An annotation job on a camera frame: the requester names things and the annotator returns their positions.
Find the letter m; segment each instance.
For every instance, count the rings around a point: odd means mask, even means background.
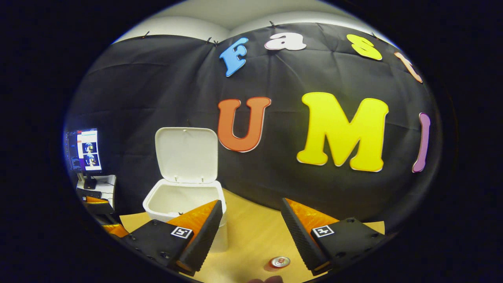
[[[379,172],[384,141],[384,124],[388,105],[381,100],[366,98],[351,121],[344,114],[334,95],[311,92],[302,97],[309,107],[309,128],[303,151],[297,154],[301,163],[324,165],[328,156],[323,152],[325,137],[333,162],[341,166],[359,143],[358,152],[350,160],[354,170]]]

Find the blue letter f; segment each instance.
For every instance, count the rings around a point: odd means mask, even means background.
[[[225,72],[226,77],[230,77],[230,75],[235,73],[244,65],[244,63],[246,63],[245,59],[239,59],[237,56],[246,55],[246,48],[242,44],[247,42],[248,39],[246,37],[241,37],[220,55],[220,58],[223,58],[223,61],[227,66],[227,72]]]

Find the finger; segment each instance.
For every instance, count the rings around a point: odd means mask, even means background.
[[[283,283],[283,278],[281,278],[281,276],[279,275],[269,277],[264,281],[264,283]]]

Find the white trash bin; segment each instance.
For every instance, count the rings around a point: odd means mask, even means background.
[[[227,205],[218,172],[218,137],[206,128],[165,127],[155,133],[163,179],[143,201],[151,219],[167,222],[203,204],[222,201],[222,220],[210,252],[227,250]]]

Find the black fabric backdrop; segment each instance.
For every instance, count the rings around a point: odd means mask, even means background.
[[[265,49],[269,37],[281,32],[303,35],[307,47]],[[357,54],[347,34],[370,40],[382,60]],[[246,64],[227,78],[219,55],[241,37],[249,39]],[[384,220],[392,231],[424,197],[442,154],[434,96],[427,82],[420,84],[412,77],[396,51],[400,50],[363,32],[315,23],[257,29],[217,46],[183,36],[132,38],[111,45],[89,69],[69,108],[66,128],[99,129],[104,173],[117,175],[117,212],[139,213],[143,199],[162,178],[154,145],[159,128],[191,126],[216,132],[218,103],[239,99],[234,134],[243,137],[249,122],[247,99],[269,97],[272,104],[266,108],[262,139],[254,150],[238,153],[219,145],[217,180],[222,186],[275,209],[287,197],[338,219]],[[349,120],[365,98],[388,105],[382,171],[349,167],[358,146],[336,167],[327,142],[329,160],[324,166],[296,160],[309,122],[309,108],[301,97],[309,92],[335,95]],[[428,156],[425,169],[412,173],[421,138],[420,112],[432,122]]]

